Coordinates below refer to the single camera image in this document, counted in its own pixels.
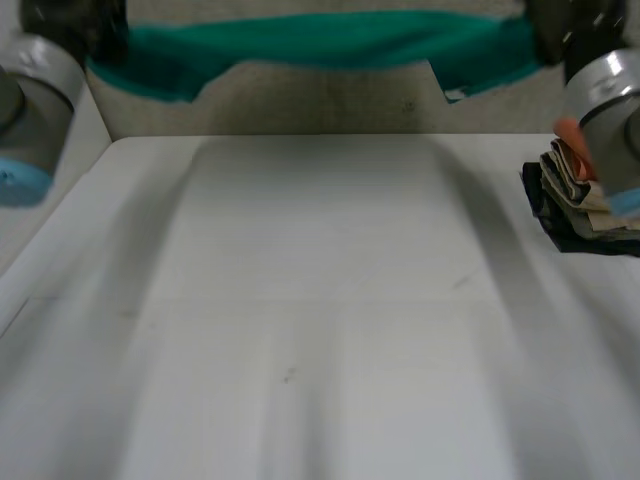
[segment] beige fabric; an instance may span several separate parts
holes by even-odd
[[[640,220],[617,218],[606,212],[587,211],[587,215],[594,232],[605,232],[617,228],[640,231]]]

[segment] black fabric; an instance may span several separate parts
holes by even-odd
[[[585,240],[578,235],[560,206],[542,188],[542,168],[539,163],[525,163],[522,183],[529,198],[533,215],[563,253],[593,253],[597,255],[629,255],[640,257],[640,241],[620,240],[605,242]]]

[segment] white surface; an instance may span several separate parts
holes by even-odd
[[[56,172],[54,187],[46,201],[32,209],[0,208],[0,332],[6,327],[6,318],[14,315],[27,298],[25,293],[29,286],[25,281],[39,277],[46,262],[42,258],[23,256],[20,278],[13,278],[11,283],[7,283],[2,274],[109,145],[109,133],[91,92],[85,87]]]
[[[0,478],[636,479],[638,262],[555,252],[549,140],[112,145],[2,279]]]

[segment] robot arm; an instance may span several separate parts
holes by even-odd
[[[528,0],[538,55],[564,62],[568,106],[585,133],[611,210],[640,215],[640,50],[625,0]]]
[[[84,87],[85,59],[126,56],[125,0],[23,0],[0,51],[0,206],[40,203]]]

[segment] folded cloth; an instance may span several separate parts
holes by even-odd
[[[586,240],[600,240],[603,242],[613,242],[617,240],[640,241],[640,231],[629,230],[624,225],[616,225],[615,222],[611,222],[611,228],[600,230],[594,229],[589,218],[589,213],[583,210],[577,210],[567,204],[567,202],[565,202],[565,200],[560,195],[558,195],[556,190],[551,187],[544,173],[542,175],[542,189],[560,207],[560,209],[564,213],[564,216],[573,226],[573,230],[582,238]],[[609,213],[602,213],[602,215],[608,216],[612,220],[615,220]]]
[[[524,164],[522,168],[522,183],[533,215],[538,218],[543,230],[559,251],[640,257],[640,241],[638,240],[586,240],[578,235],[562,208],[543,189],[542,178],[540,163]]]
[[[591,154],[578,121],[575,118],[561,118],[554,125],[553,132],[572,150],[569,162],[571,169],[575,172],[576,179],[581,181],[596,180]]]
[[[540,157],[542,171],[551,186],[573,208],[608,212],[609,204],[600,184],[574,180],[567,167],[567,145],[557,140],[552,147],[552,151]]]
[[[429,61],[445,93],[462,98],[540,68],[533,27],[525,17],[419,10],[307,14],[180,28],[137,26],[130,29],[124,64],[90,67],[131,93],[190,102],[208,82],[245,61],[332,70],[380,70]]]
[[[570,148],[563,140],[554,140],[552,150],[540,157],[544,187],[565,210],[570,219],[579,219],[575,230],[585,238],[637,238],[640,220],[614,217],[598,182],[579,180],[569,168]]]
[[[625,228],[640,233],[640,220],[614,217],[608,212],[587,211],[589,223],[594,232],[604,232],[607,230],[615,230],[617,228]]]

